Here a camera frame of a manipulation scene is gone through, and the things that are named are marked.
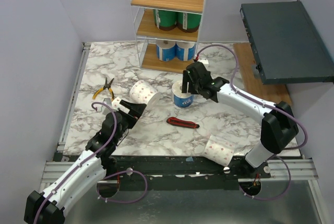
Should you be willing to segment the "green roll back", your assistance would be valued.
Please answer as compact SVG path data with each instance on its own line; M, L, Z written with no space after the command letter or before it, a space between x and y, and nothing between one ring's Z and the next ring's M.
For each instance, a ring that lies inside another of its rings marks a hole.
M177 12L168 10L153 10L155 26L164 31L170 31L176 28Z

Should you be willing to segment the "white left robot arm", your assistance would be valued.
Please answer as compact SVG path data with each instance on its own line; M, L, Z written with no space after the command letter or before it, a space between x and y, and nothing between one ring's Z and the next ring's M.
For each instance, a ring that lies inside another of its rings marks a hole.
M142 116L146 104L122 100L129 111L110 112L101 129L88 141L75 163L41 193L33 191L27 198L24 221L26 223L64 223L74 205L99 180L115 176L116 167L110 159L124 133L132 129Z

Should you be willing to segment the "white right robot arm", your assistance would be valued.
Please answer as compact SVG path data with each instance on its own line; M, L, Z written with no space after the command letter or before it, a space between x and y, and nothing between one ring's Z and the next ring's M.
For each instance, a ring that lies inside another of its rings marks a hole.
M183 70L182 93L187 92L226 104L261 126L259 143L246 154L245 162L240 165L240 172L246 178L257 174L262 163L279 154L299 133L289 104L262 100L237 89L222 77L212 78L201 62L194 62Z

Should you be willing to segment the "green roll front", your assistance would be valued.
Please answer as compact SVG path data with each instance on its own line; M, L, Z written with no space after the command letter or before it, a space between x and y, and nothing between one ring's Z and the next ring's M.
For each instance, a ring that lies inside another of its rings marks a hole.
M177 27L188 33L196 32L199 29L201 15L193 13L177 13Z

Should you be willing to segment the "green roll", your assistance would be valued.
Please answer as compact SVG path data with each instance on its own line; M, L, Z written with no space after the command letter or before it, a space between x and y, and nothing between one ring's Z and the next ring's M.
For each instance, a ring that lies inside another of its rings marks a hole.
M176 28L177 12L168 10L153 10L155 26L164 31L170 31Z
M177 27L188 33L196 32L199 29L201 15L193 13L177 13Z

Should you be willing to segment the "blue paper roll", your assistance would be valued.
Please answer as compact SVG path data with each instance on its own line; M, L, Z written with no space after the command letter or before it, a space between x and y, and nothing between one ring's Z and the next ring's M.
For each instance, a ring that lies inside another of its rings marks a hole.
M176 57L183 62L191 61L195 56L196 43L176 42Z

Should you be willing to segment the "white wire wooden shelf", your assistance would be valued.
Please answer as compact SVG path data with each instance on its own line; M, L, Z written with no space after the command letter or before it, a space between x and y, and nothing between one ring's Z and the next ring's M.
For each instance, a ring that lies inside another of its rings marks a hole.
M181 73L196 57L206 0L129 0L139 66Z

